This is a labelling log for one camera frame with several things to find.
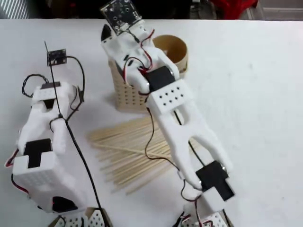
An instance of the black plastic part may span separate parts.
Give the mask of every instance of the black plastic part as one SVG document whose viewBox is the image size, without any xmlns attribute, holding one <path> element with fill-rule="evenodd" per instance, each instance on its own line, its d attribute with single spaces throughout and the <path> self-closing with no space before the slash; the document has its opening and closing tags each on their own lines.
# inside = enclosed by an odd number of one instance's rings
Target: black plastic part
<svg viewBox="0 0 303 227">
<path fill-rule="evenodd" d="M 222 169 L 218 161 L 213 161 L 204 166 L 202 169 L 196 171 L 196 174 L 201 180 L 203 192 L 215 187 L 224 201 L 234 196 L 233 191 L 226 182 L 228 174 Z"/>
<path fill-rule="evenodd" d="M 128 65 L 127 66 L 131 66 L 132 64 L 133 64 L 133 60 L 131 60 L 129 63 L 128 63 Z"/>
<path fill-rule="evenodd" d="M 55 82 L 55 87 L 60 87 L 61 83 L 60 81 Z M 53 82 L 52 83 L 45 83 L 41 86 L 41 90 L 47 89 L 47 88 L 53 88 Z"/>
<path fill-rule="evenodd" d="M 47 99 L 47 100 L 43 100 L 46 108 L 49 110 L 49 109 L 52 109 L 53 108 L 53 104 L 55 102 L 55 99 Z"/>
<path fill-rule="evenodd" d="M 113 0 L 104 6 L 101 9 L 101 12 L 116 35 L 120 35 L 141 20 L 141 16 L 138 14 L 131 1 Z M 121 27 L 126 23 L 128 24 L 128 27 L 125 27 L 125 30 L 122 30 Z"/>
<path fill-rule="evenodd" d="M 61 196 L 53 197 L 53 211 L 63 213 L 77 209 L 78 207 L 73 201 Z"/>
<path fill-rule="evenodd" d="M 110 36 L 111 36 L 110 27 L 107 24 L 105 24 L 102 29 L 101 41 L 109 38 Z"/>
<path fill-rule="evenodd" d="M 125 55 L 123 61 L 126 61 L 128 59 L 129 55 Z"/>
<path fill-rule="evenodd" d="M 49 151 L 52 151 L 50 138 L 27 142 L 24 155 L 28 155 L 28 168 L 39 167 L 42 153 Z"/>
<path fill-rule="evenodd" d="M 148 72 L 144 76 L 150 84 L 150 92 L 159 90 L 160 88 L 176 81 L 166 66 L 158 68 L 152 72 Z"/>
<path fill-rule="evenodd" d="M 67 63 L 66 49 L 47 52 L 47 66 L 62 65 Z"/>
</svg>

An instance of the red object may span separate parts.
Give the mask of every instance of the red object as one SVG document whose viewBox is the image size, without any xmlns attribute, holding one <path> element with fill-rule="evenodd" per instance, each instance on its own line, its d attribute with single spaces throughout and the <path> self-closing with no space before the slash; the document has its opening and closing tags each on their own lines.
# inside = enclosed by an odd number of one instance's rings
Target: red object
<svg viewBox="0 0 303 227">
<path fill-rule="evenodd" d="M 224 20 L 237 20 L 249 7 L 257 7 L 258 0 L 211 0 L 213 4 L 223 9 Z"/>
</svg>

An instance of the red wire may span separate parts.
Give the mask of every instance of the red wire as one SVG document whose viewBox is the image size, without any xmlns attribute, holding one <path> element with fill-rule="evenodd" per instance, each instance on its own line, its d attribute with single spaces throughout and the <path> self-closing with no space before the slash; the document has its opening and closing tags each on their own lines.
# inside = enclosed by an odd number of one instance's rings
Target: red wire
<svg viewBox="0 0 303 227">
<path fill-rule="evenodd" d="M 203 225 L 202 225 L 202 223 L 201 223 L 201 220 L 200 220 L 200 217 L 199 217 L 199 214 L 198 214 L 197 200 L 198 200 L 198 199 L 195 200 L 196 216 L 197 216 L 197 219 L 198 219 L 199 227 L 203 227 Z"/>
<path fill-rule="evenodd" d="M 150 39 L 150 38 L 152 37 L 152 35 L 154 34 L 154 32 L 155 32 L 155 29 L 153 29 L 152 32 L 150 33 L 150 35 L 149 35 L 148 37 L 146 37 L 145 39 L 143 39 L 143 40 L 141 41 L 141 43 L 140 43 L 140 47 L 142 48 L 142 50 L 144 51 L 144 53 L 146 54 L 147 58 L 148 58 L 149 61 L 150 61 L 150 66 L 147 68 L 147 67 L 145 67 L 145 65 L 143 64 L 143 62 L 142 62 L 139 58 L 136 58 L 136 57 L 129 57 L 129 58 L 125 61 L 125 64 L 124 64 L 124 67 L 123 67 L 123 75 L 122 75 L 122 77 L 123 77 L 123 80 L 124 80 L 124 81 L 126 81 L 126 65 L 127 65 L 128 61 L 129 61 L 130 59 L 135 59 L 135 60 L 139 61 L 139 62 L 142 64 L 143 69 L 140 70 L 140 72 L 141 72 L 142 74 L 145 74 L 148 70 L 151 70 L 151 69 L 152 69 L 152 58 L 151 58 L 151 56 L 147 53 L 147 51 L 143 48 L 143 42 L 146 41 L 146 40 L 148 40 L 148 39 Z"/>
<path fill-rule="evenodd" d="M 11 174 L 11 182 L 13 183 L 13 185 L 18 188 L 20 191 L 23 191 L 25 192 L 26 194 L 29 194 L 28 193 L 28 190 L 26 190 L 25 188 L 19 186 L 15 181 L 14 181 L 14 178 L 13 178 L 13 174 Z"/>
<path fill-rule="evenodd" d="M 141 64 L 142 64 L 142 67 L 143 67 L 143 70 L 141 70 L 140 72 L 141 73 L 144 73 L 146 71 L 146 67 L 144 66 L 143 62 L 139 59 L 139 58 L 136 58 L 136 57 L 129 57 L 126 61 L 125 61 L 125 64 L 124 64 L 124 67 L 123 67 L 123 79 L 124 81 L 126 81 L 126 65 L 128 63 L 128 60 L 131 60 L 131 59 L 135 59 L 137 61 L 139 61 Z"/>
<path fill-rule="evenodd" d="M 6 161 L 5 167 L 11 167 L 11 166 L 13 166 L 12 161 L 15 159 L 15 157 L 16 157 L 16 155 L 17 155 L 18 152 L 19 152 L 19 149 L 17 149 L 17 150 L 13 153 L 13 155 Z"/>
<path fill-rule="evenodd" d="M 142 50 L 144 51 L 144 53 L 146 54 L 147 58 L 150 60 L 150 63 L 151 63 L 150 66 L 148 67 L 148 70 L 152 69 L 152 58 L 147 53 L 147 51 L 143 48 L 143 42 L 146 41 L 146 40 L 148 40 L 148 39 L 150 39 L 154 33 L 155 33 L 155 29 L 153 29 L 152 32 L 151 32 L 151 34 L 147 38 L 143 39 L 142 42 L 141 42 L 141 44 L 140 44 Z"/>
<path fill-rule="evenodd" d="M 210 227 L 213 227 L 214 223 L 211 220 L 208 220 L 208 221 L 204 222 L 203 225 L 206 225 L 206 224 L 209 224 L 209 223 L 210 223 Z"/>
</svg>

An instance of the black wire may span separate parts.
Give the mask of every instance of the black wire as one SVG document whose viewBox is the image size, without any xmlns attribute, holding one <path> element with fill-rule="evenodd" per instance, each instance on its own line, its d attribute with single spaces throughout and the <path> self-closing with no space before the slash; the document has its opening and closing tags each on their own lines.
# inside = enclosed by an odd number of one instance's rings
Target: black wire
<svg viewBox="0 0 303 227">
<path fill-rule="evenodd" d="M 53 132 L 52 123 L 53 123 L 55 120 L 58 120 L 58 119 L 61 119 L 61 118 L 63 118 L 63 116 L 58 116 L 58 117 L 52 119 L 52 120 L 49 122 L 49 127 L 50 127 L 50 129 L 51 129 L 52 132 Z"/>
<path fill-rule="evenodd" d="M 153 117 L 152 117 L 152 114 L 151 114 L 151 111 L 149 108 L 147 108 L 147 111 L 148 113 L 150 114 L 150 117 L 151 117 L 151 125 L 152 125 L 152 132 L 151 132 L 151 138 L 149 139 L 149 141 L 147 142 L 146 146 L 145 146 L 145 156 L 150 159 L 150 160 L 159 160 L 159 159 L 164 159 L 166 161 L 168 161 L 169 163 L 171 163 L 178 171 L 180 171 L 180 169 L 172 162 L 170 161 L 168 158 L 165 158 L 165 157 L 149 157 L 148 154 L 147 154 L 147 147 L 148 145 L 150 144 L 153 136 L 154 136 L 154 133 L 155 133 L 155 124 L 153 122 Z"/>
<path fill-rule="evenodd" d="M 31 77 L 41 77 L 41 78 L 45 81 L 46 84 L 49 83 L 48 79 L 47 79 L 45 76 L 41 75 L 41 74 L 31 74 L 31 75 L 28 75 L 28 76 L 25 78 L 25 80 L 23 81 L 23 85 L 22 85 L 21 92 L 22 92 L 22 94 L 24 94 L 25 96 L 27 96 L 27 97 L 29 97 L 29 98 L 32 98 L 32 97 L 33 97 L 33 93 L 32 93 L 31 95 L 27 94 L 27 93 L 25 92 L 25 86 L 26 86 L 26 84 L 27 84 L 28 79 L 30 79 Z"/>
<path fill-rule="evenodd" d="M 176 119 L 177 119 L 177 121 L 179 122 L 179 124 L 182 125 L 182 122 L 181 122 L 181 120 L 180 120 L 180 118 L 179 118 L 179 116 L 178 116 L 178 114 L 177 114 L 176 111 L 174 111 L 174 114 L 175 114 Z M 193 153 L 195 154 L 196 158 L 197 158 L 197 159 L 200 161 L 200 163 L 202 164 L 202 166 L 205 166 L 205 164 L 204 164 L 203 161 L 200 159 L 199 155 L 196 153 L 196 151 L 195 151 L 195 149 L 194 149 L 194 147 L 193 147 L 193 145 L 191 144 L 190 141 L 188 141 L 188 144 L 189 144 L 190 148 L 193 150 Z"/>
<path fill-rule="evenodd" d="M 137 43 L 140 43 L 140 40 L 129 29 L 127 29 L 126 32 L 130 34 Z"/>
<path fill-rule="evenodd" d="M 84 89 L 85 89 L 85 75 L 84 75 L 84 70 L 83 70 L 82 65 L 80 64 L 79 60 L 76 59 L 76 58 L 74 58 L 74 59 L 78 61 L 79 65 L 80 65 L 80 67 L 81 67 L 81 70 L 82 70 L 82 74 L 83 74 L 83 92 L 84 92 Z M 51 64 L 50 64 L 50 68 L 51 68 L 51 75 L 52 75 L 52 80 L 53 80 L 53 88 L 54 88 L 54 90 L 55 90 L 55 96 L 56 96 L 56 100 L 57 100 L 57 104 L 58 104 L 58 110 L 59 110 L 59 116 L 58 116 L 57 118 L 55 118 L 55 119 L 52 120 L 52 121 L 54 121 L 54 120 L 59 119 L 59 118 L 64 119 L 64 117 L 62 116 L 62 114 L 61 114 L 61 112 L 60 112 L 60 108 L 59 108 L 58 96 L 57 96 L 55 81 L 54 81 L 54 77 L 53 77 L 53 69 L 52 69 L 52 65 L 51 65 Z M 64 120 L 65 120 L 65 124 L 66 124 L 67 130 L 68 130 L 68 132 L 69 132 L 69 134 L 70 134 L 70 136 L 71 136 L 72 142 L 74 143 L 74 145 L 75 145 L 75 147 L 76 147 L 76 150 L 77 150 L 77 152 L 79 153 L 79 156 L 80 156 L 80 158 L 82 159 L 82 161 L 83 161 L 83 163 L 84 163 L 84 166 L 85 166 L 85 169 L 86 169 L 86 171 L 87 171 L 87 173 L 88 173 L 88 175 L 89 175 L 89 179 L 90 179 L 91 185 L 92 185 L 92 187 L 93 187 L 94 194 L 95 194 L 95 196 L 96 196 L 98 208 L 99 208 L 99 210 L 100 210 L 100 212 L 101 212 L 101 215 L 102 215 L 102 218 L 103 218 L 103 220 L 104 220 L 105 226 L 108 227 L 108 226 L 109 226 L 109 223 L 108 223 L 107 218 L 106 218 L 106 215 L 105 215 L 105 213 L 104 213 L 104 211 L 103 211 L 103 209 L 102 209 L 102 207 L 101 207 L 101 204 L 100 204 L 100 201 L 99 201 L 99 198 L 98 198 L 98 194 L 97 194 L 97 190 L 96 190 L 96 187 L 95 187 L 95 183 L 94 183 L 94 180 L 93 180 L 93 178 L 92 178 L 92 176 L 91 176 L 89 167 L 88 167 L 88 165 L 87 165 L 87 163 L 86 163 L 86 160 L 85 160 L 85 158 L 84 158 L 84 156 L 83 156 L 83 154 L 82 154 L 82 152 L 81 152 L 81 149 L 80 149 L 80 147 L 79 147 L 79 145 L 78 145 L 78 143 L 77 143 L 77 141 L 76 141 L 76 139 L 75 139 L 75 137 L 74 137 L 74 135 L 73 135 L 73 132 L 72 132 L 72 130 L 71 130 L 69 124 L 68 124 L 68 120 L 69 120 L 70 117 L 78 110 L 78 108 L 79 108 L 79 106 L 80 106 L 81 104 L 82 104 L 82 102 L 80 102 L 80 103 L 78 104 L 78 106 L 75 108 L 75 110 L 70 114 L 70 116 L 69 116 L 67 119 L 64 119 Z"/>
<path fill-rule="evenodd" d="M 83 66 L 81 64 L 81 62 L 78 60 L 78 58 L 74 57 L 74 56 L 62 56 L 62 57 L 58 57 L 55 58 L 54 60 L 58 60 L 58 59 L 62 59 L 62 58 L 72 58 L 74 60 L 76 60 L 76 62 L 79 64 L 80 68 L 81 68 L 81 72 L 82 72 L 82 97 L 84 97 L 84 92 L 85 92 L 85 73 L 84 73 L 84 69 Z"/>
<path fill-rule="evenodd" d="M 181 217 L 184 215 L 184 211 L 180 214 L 180 216 L 178 217 L 176 223 L 172 226 L 172 227 L 178 227 L 181 221 Z"/>
<path fill-rule="evenodd" d="M 228 217 L 227 217 L 227 214 L 226 214 L 226 212 L 225 212 L 225 209 L 223 209 L 222 212 L 223 212 L 223 214 L 224 214 L 224 218 L 225 218 L 225 220 L 226 220 L 227 226 L 228 226 L 228 227 L 232 227 L 232 225 L 231 225 L 231 223 L 229 222 L 229 219 L 228 219 Z"/>
<path fill-rule="evenodd" d="M 76 149 L 77 149 L 77 152 L 79 153 L 80 158 L 82 159 L 82 161 L 83 161 L 83 163 L 84 163 L 84 166 L 85 166 L 85 169 L 86 169 L 86 171 L 87 171 L 87 173 L 88 173 L 88 175 L 89 175 L 89 179 L 90 179 L 91 185 L 92 185 L 92 187 L 93 187 L 94 194 L 95 194 L 95 196 L 96 196 L 96 200 L 97 200 L 97 204 L 98 204 L 98 208 L 100 209 L 100 212 L 101 212 L 101 214 L 102 214 L 102 218 L 103 218 L 103 220 L 104 220 L 104 222 L 105 222 L 105 225 L 106 225 L 106 226 L 109 226 L 109 225 L 108 225 L 108 222 L 107 222 L 107 219 L 105 218 L 106 215 L 105 215 L 105 213 L 103 212 L 103 209 L 102 209 L 102 207 L 101 207 L 101 204 L 100 204 L 100 201 L 99 201 L 99 198 L 98 198 L 98 194 L 97 194 L 97 190 L 96 190 L 96 187 L 95 187 L 95 183 L 94 183 L 94 180 L 93 180 L 93 178 L 92 178 L 92 176 L 91 176 L 89 167 L 88 167 L 88 165 L 87 165 L 87 163 L 86 163 L 86 160 L 85 160 L 85 158 L 84 158 L 84 156 L 83 156 L 83 154 L 82 154 L 82 152 L 81 152 L 81 149 L 80 149 L 80 147 L 79 147 L 79 145 L 78 145 L 78 143 L 77 143 L 77 141 L 76 141 L 76 139 L 75 139 L 75 137 L 74 137 L 74 135 L 73 135 L 73 132 L 72 132 L 72 130 L 71 130 L 71 128 L 70 128 L 70 126 L 69 126 L 67 120 L 65 120 L 65 123 L 66 123 L 67 130 L 68 130 L 68 132 L 70 133 L 72 142 L 74 143 L 74 145 L 75 145 L 75 147 L 76 147 Z"/>
<path fill-rule="evenodd" d="M 75 110 L 75 109 L 72 107 L 72 105 L 73 105 L 73 103 L 76 101 L 76 98 L 77 98 L 77 95 L 78 95 L 78 89 L 77 89 L 77 87 L 74 86 L 74 88 L 76 88 L 76 95 L 75 95 L 73 101 L 72 101 L 71 104 L 70 104 L 70 109 L 71 109 L 71 110 Z"/>
<path fill-rule="evenodd" d="M 61 215 L 59 215 L 58 217 L 59 217 L 59 219 L 63 220 L 63 222 L 64 222 L 64 226 L 63 227 L 65 227 L 66 226 L 66 220 L 64 219 L 64 217 L 62 217 Z"/>
<path fill-rule="evenodd" d="M 55 90 L 55 96 L 56 96 L 56 101 L 57 101 L 57 105 L 58 105 L 59 117 L 60 117 L 60 116 L 62 116 L 62 113 L 61 113 L 60 106 L 59 106 L 57 89 L 56 89 L 56 86 L 55 86 L 55 79 L 53 77 L 53 68 L 52 68 L 51 60 L 49 60 L 49 67 L 51 68 L 51 75 L 52 75 L 52 80 L 53 80 L 53 88 Z"/>
</svg>

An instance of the electrical cable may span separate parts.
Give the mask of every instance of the electrical cable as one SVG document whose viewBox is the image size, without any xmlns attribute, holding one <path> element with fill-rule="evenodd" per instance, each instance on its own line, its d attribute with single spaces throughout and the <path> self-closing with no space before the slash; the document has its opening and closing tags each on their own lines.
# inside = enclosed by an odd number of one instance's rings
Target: electrical cable
<svg viewBox="0 0 303 227">
<path fill-rule="evenodd" d="M 126 67 L 127 67 L 127 63 L 128 63 L 128 61 L 131 60 L 131 59 L 135 59 L 135 60 L 137 60 L 137 61 L 139 61 L 139 62 L 141 63 L 142 70 L 139 69 L 139 71 L 140 71 L 142 74 L 144 74 L 144 73 L 147 71 L 147 69 L 148 69 L 147 67 L 145 67 L 144 63 L 143 63 L 139 58 L 136 58 L 136 57 L 129 57 L 129 58 L 125 61 L 124 67 L 123 67 L 123 74 L 122 74 L 122 77 L 123 77 L 123 80 L 124 80 L 125 82 L 127 82 L 127 81 L 126 81 Z"/>
<path fill-rule="evenodd" d="M 22 92 L 22 94 L 24 94 L 25 96 L 27 96 L 27 97 L 29 97 L 29 98 L 32 98 L 34 93 L 32 93 L 31 95 L 27 94 L 27 93 L 25 92 L 25 86 L 26 86 L 26 84 L 27 84 L 27 81 L 28 81 L 31 77 L 41 77 L 41 78 L 45 81 L 46 84 L 49 83 L 48 79 L 47 79 L 45 76 L 41 75 L 41 74 L 31 74 L 31 75 L 28 75 L 28 76 L 25 78 L 25 80 L 23 81 L 23 85 L 22 85 L 21 92 Z"/>
<path fill-rule="evenodd" d="M 129 29 L 127 29 L 126 32 L 130 34 L 137 43 L 140 43 L 140 40 Z"/>
<path fill-rule="evenodd" d="M 19 149 L 17 148 L 15 150 L 15 152 L 12 154 L 12 156 L 5 162 L 4 166 L 6 168 L 11 167 L 11 166 L 14 165 L 13 161 L 14 161 L 15 157 L 17 156 L 18 152 L 19 152 Z"/>
<path fill-rule="evenodd" d="M 13 176 L 13 174 L 11 174 L 11 182 L 12 182 L 13 185 L 14 185 L 16 188 L 18 188 L 20 191 L 25 192 L 26 194 L 29 195 L 28 190 L 26 190 L 25 188 L 19 186 L 19 185 L 14 181 L 14 176 Z"/>
<path fill-rule="evenodd" d="M 150 144 L 153 136 L 154 136 L 154 133 L 155 133 L 155 124 L 153 122 L 153 117 L 152 117 L 152 114 L 151 114 L 151 111 L 150 109 L 147 107 L 147 111 L 148 113 L 150 114 L 150 117 L 151 117 L 151 125 L 152 125 L 152 132 L 151 132 L 151 138 L 148 140 L 146 146 L 145 146 L 145 156 L 150 159 L 150 160 L 159 160 L 159 159 L 164 159 L 166 161 L 168 161 L 169 163 L 171 163 L 178 171 L 180 171 L 180 169 L 172 162 L 170 161 L 168 158 L 165 158 L 165 157 L 149 157 L 148 154 L 147 154 L 147 148 L 148 148 L 148 145 Z"/>
<path fill-rule="evenodd" d="M 59 217 L 59 219 L 62 219 L 62 220 L 63 220 L 63 223 L 64 223 L 64 226 L 63 226 L 63 227 L 65 227 L 65 226 L 66 226 L 66 220 L 64 219 L 64 217 L 62 217 L 61 215 L 59 215 L 58 217 Z"/>
<path fill-rule="evenodd" d="M 222 212 L 223 212 L 224 218 L 225 218 L 225 220 L 226 220 L 227 226 L 228 226 L 228 227 L 232 227 L 232 225 L 231 225 L 231 223 L 229 222 L 229 219 L 228 219 L 228 217 L 227 217 L 227 214 L 226 214 L 226 212 L 225 212 L 225 209 L 223 209 Z"/>
<path fill-rule="evenodd" d="M 77 89 L 77 87 L 76 86 L 73 86 L 75 89 L 76 89 L 76 94 L 75 94 L 75 97 L 74 97 L 74 99 L 72 100 L 72 102 L 71 102 L 71 104 L 70 104 L 70 109 L 71 110 L 75 110 L 73 107 L 72 107 L 72 105 L 73 105 L 73 103 L 76 101 L 76 98 L 77 98 L 77 96 L 78 96 L 78 89 Z"/>
<path fill-rule="evenodd" d="M 172 227 L 178 227 L 179 226 L 179 223 L 181 221 L 181 217 L 183 216 L 183 214 L 184 214 L 184 211 L 180 214 L 180 216 L 178 217 L 176 223 Z"/>
<path fill-rule="evenodd" d="M 152 69 L 152 58 L 151 58 L 151 56 L 147 53 L 147 51 L 143 48 L 143 42 L 146 41 L 146 40 L 148 40 L 148 39 L 150 39 L 150 38 L 152 37 L 152 35 L 154 34 L 154 32 L 155 32 L 155 29 L 153 29 L 152 32 L 151 32 L 151 34 L 150 34 L 147 38 L 143 39 L 143 40 L 141 41 L 141 44 L 140 44 L 141 49 L 144 51 L 144 53 L 146 54 L 147 58 L 150 60 L 150 66 L 148 67 L 148 70 L 151 70 L 151 69 Z"/>
<path fill-rule="evenodd" d="M 82 74 L 83 74 L 83 90 L 82 90 L 82 92 L 83 92 L 83 94 L 84 94 L 84 89 L 85 89 L 85 74 L 84 74 L 84 70 L 83 70 L 82 65 L 81 65 L 81 63 L 79 62 L 78 59 L 76 59 L 75 57 L 71 57 L 71 58 L 74 58 L 74 59 L 79 63 L 79 65 L 80 65 L 80 67 L 81 67 Z M 62 114 L 61 114 L 61 112 L 60 112 L 60 108 L 59 108 L 58 96 L 57 96 L 57 92 L 56 92 L 56 86 L 55 86 L 55 84 L 54 84 L 55 81 L 54 81 L 53 69 L 52 69 L 52 65 L 51 65 L 51 64 L 50 64 L 50 69 L 51 69 L 51 75 L 52 75 L 52 80 L 53 80 L 53 88 L 54 88 L 54 90 L 55 90 L 55 97 L 56 97 L 56 100 L 57 100 L 58 110 L 59 110 L 59 116 L 58 116 L 57 119 L 62 118 L 62 119 L 64 119 L 64 121 L 65 121 L 67 130 L 68 130 L 68 132 L 69 132 L 69 134 L 70 134 L 70 136 L 71 136 L 72 142 L 74 143 L 74 145 L 75 145 L 75 147 L 76 147 L 76 150 L 77 150 L 77 152 L 78 152 L 78 154 L 79 154 L 81 160 L 83 161 L 84 166 L 85 166 L 85 169 L 86 169 L 86 171 L 87 171 L 87 173 L 88 173 L 88 175 L 89 175 L 89 179 L 90 179 L 90 182 L 91 182 L 91 185 L 92 185 L 92 187 L 93 187 L 93 191 L 94 191 L 94 194 L 95 194 L 95 197 L 96 197 L 96 200 L 97 200 L 98 208 L 99 208 L 99 210 L 100 210 L 100 212 L 101 212 L 101 215 L 102 215 L 102 218 L 103 218 L 103 220 L 104 220 L 104 222 L 105 222 L 105 227 L 108 227 L 108 226 L 109 226 L 109 223 L 108 223 L 108 220 L 107 220 L 107 218 L 106 218 L 106 215 L 105 215 L 105 213 L 104 213 L 104 211 L 103 211 L 103 209 L 102 209 L 102 207 L 101 207 L 101 204 L 100 204 L 100 201 L 99 201 L 99 198 L 98 198 L 98 194 L 97 194 L 97 190 L 96 190 L 96 187 L 95 187 L 95 183 L 94 183 L 94 180 L 93 180 L 92 175 L 91 175 L 91 173 L 90 173 L 89 167 L 88 167 L 88 165 L 87 165 L 87 163 L 86 163 L 86 160 L 85 160 L 85 158 L 84 158 L 84 156 L 83 156 L 83 154 L 82 154 L 82 151 L 81 151 L 81 149 L 80 149 L 80 147 L 79 147 L 79 145 L 78 145 L 78 143 L 77 143 L 77 141 L 76 141 L 76 139 L 75 139 L 75 137 L 74 137 L 74 135 L 73 135 L 73 132 L 72 132 L 72 130 L 71 130 L 69 124 L 68 124 L 68 120 L 69 120 L 69 119 L 71 118 L 71 116 L 78 110 L 78 108 L 80 107 L 80 105 L 82 104 L 82 102 L 80 102 L 80 103 L 77 105 L 77 107 L 75 108 L 75 110 L 69 115 L 69 117 L 68 117 L 67 119 L 65 119 L 65 118 L 62 116 Z"/>
<path fill-rule="evenodd" d="M 181 122 L 181 120 L 180 120 L 180 118 L 179 118 L 179 116 L 178 116 L 178 114 L 177 114 L 176 111 L 174 111 L 174 114 L 175 114 L 175 117 L 176 117 L 176 119 L 177 119 L 179 125 L 182 125 L 182 122 Z M 200 163 L 202 164 L 202 166 L 205 166 L 204 162 L 200 159 L 199 155 L 196 153 L 196 151 L 195 151 L 195 149 L 194 149 L 194 147 L 193 147 L 193 145 L 191 144 L 190 141 L 188 141 L 188 144 L 189 144 L 190 148 L 192 149 L 193 153 L 195 154 L 196 158 L 197 158 L 197 159 L 200 161 Z"/>
</svg>

